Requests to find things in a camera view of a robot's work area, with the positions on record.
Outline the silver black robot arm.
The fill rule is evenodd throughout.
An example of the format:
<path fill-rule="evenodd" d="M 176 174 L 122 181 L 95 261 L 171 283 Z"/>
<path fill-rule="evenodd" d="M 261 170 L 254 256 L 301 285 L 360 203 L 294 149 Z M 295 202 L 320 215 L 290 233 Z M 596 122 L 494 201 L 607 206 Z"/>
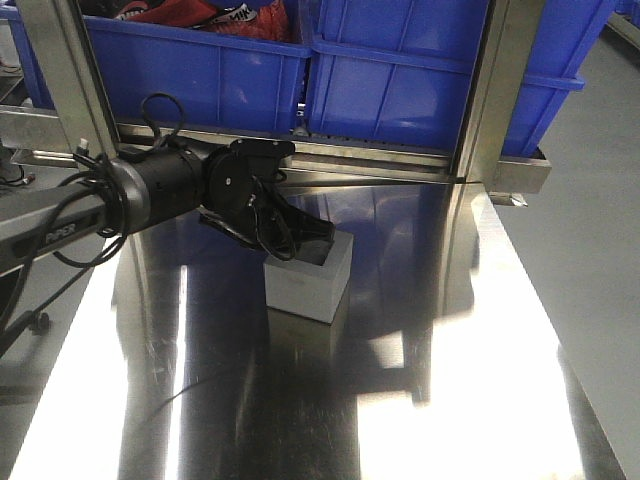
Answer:
<path fill-rule="evenodd" d="M 219 146 L 186 137 L 113 160 L 61 185 L 1 202 L 1 271 L 53 253 L 86 235 L 137 233 L 192 210 L 242 246 L 291 260 L 307 242 L 331 243 L 335 227 L 278 192 L 288 141 L 239 139 Z"/>

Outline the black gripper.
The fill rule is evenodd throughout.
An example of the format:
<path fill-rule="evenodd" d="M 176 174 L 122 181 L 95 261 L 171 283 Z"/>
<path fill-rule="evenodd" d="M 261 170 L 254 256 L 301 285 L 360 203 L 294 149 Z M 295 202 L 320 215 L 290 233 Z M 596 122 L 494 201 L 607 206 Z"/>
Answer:
<path fill-rule="evenodd" d="M 334 244 L 332 222 L 290 205 L 273 191 L 213 195 L 198 213 L 202 224 L 279 260 L 323 265 Z"/>

